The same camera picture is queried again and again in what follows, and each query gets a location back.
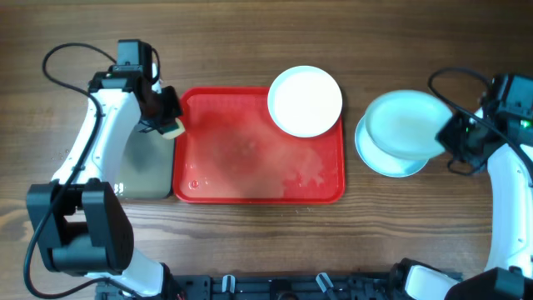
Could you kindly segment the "green yellow sponge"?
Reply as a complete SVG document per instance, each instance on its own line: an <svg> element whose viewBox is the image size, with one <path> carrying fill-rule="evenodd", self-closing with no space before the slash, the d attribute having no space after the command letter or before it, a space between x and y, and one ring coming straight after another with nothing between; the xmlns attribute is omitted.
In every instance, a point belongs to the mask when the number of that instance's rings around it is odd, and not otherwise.
<svg viewBox="0 0 533 300"><path fill-rule="evenodd" d="M176 117L173 122L163 126L161 128L161 135L167 140L172 140L185 132L182 121Z"/></svg>

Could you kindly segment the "light blue plate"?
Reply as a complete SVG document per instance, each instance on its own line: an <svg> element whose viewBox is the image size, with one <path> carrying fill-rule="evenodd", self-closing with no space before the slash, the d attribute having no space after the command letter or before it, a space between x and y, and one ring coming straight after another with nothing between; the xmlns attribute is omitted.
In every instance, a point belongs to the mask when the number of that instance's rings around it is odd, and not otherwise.
<svg viewBox="0 0 533 300"><path fill-rule="evenodd" d="M366 116L363 116L354 133L356 151L361 160L374 172L390 178L405 178L418 173L427 165L426 160L409 160L394 157L382 151L372 141L366 129Z"/></svg>
<svg viewBox="0 0 533 300"><path fill-rule="evenodd" d="M445 151L436 134L451 117L451 110L438 98L416 90L397 90L368 106L365 125L371 140L385 153L428 160Z"/></svg>

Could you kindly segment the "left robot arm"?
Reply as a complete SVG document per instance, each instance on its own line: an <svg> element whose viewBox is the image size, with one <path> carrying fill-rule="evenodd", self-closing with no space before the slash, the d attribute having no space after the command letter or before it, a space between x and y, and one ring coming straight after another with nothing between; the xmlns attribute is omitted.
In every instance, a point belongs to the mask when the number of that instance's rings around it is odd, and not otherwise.
<svg viewBox="0 0 533 300"><path fill-rule="evenodd" d="M33 184L27 192L34 233L22 267L26 288L37 298L58 299L101 283L132 299L183 299L186 293L168 266L135 249L112 183L138 122L166 139L183 132L177 93L150 73L98 72L83 95L87 115L69 158L51 182ZM48 271L87 282L65 292L38 291L31 279L35 251Z"/></svg>

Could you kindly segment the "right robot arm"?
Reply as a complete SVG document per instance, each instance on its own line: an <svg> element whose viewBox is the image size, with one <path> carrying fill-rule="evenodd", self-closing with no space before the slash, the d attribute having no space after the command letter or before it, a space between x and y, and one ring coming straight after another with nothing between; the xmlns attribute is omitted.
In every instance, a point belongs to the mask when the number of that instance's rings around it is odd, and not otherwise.
<svg viewBox="0 0 533 300"><path fill-rule="evenodd" d="M493 194L491 250L483 273L459 282L410 259L391 270L391 299L532 298L532 117L484 116L504 129L487 161Z"/></svg>

